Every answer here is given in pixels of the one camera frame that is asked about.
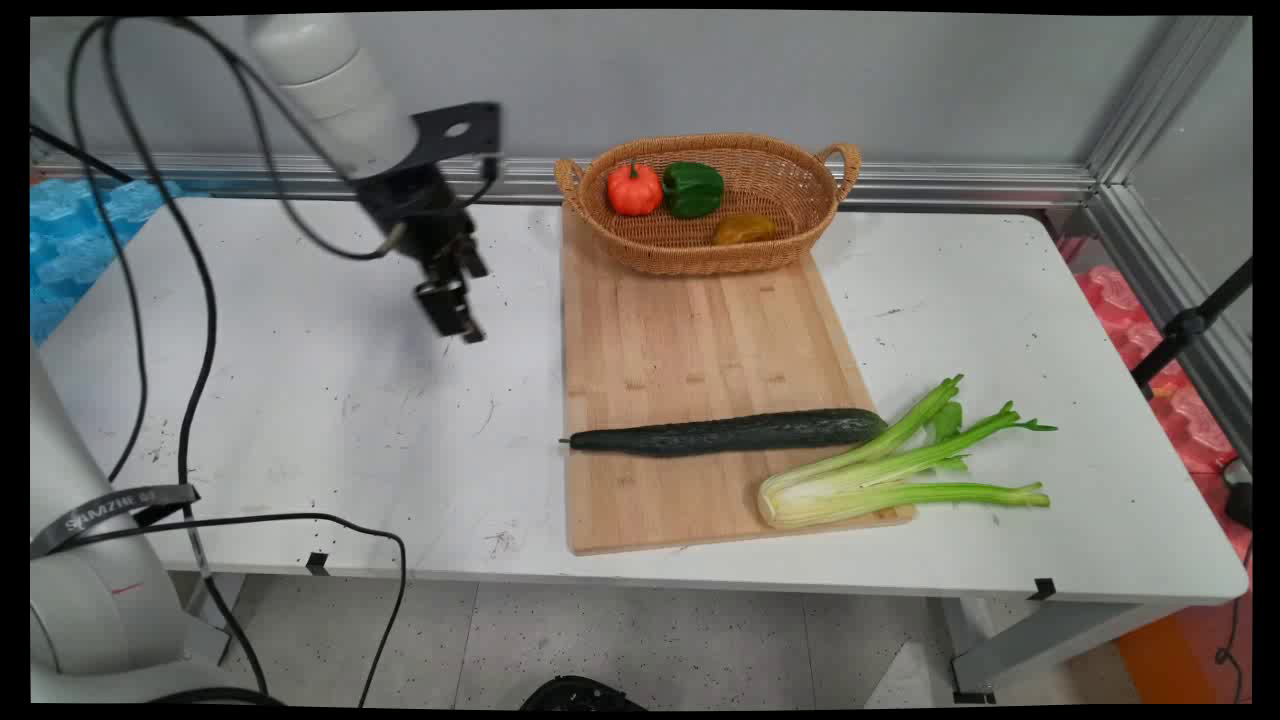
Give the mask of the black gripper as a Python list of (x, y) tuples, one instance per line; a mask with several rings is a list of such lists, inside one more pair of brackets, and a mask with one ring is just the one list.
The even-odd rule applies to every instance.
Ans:
[(415, 260), (426, 281), (415, 287), (413, 296), (435, 332), (462, 336), (467, 345), (483, 342), (485, 332), (472, 314), (462, 278), (463, 273), (471, 279), (489, 274), (468, 214), (481, 192), (462, 197), (435, 163), (421, 163), (356, 178), (355, 197), (384, 236), (375, 250), (355, 258), (369, 261), (398, 252)]

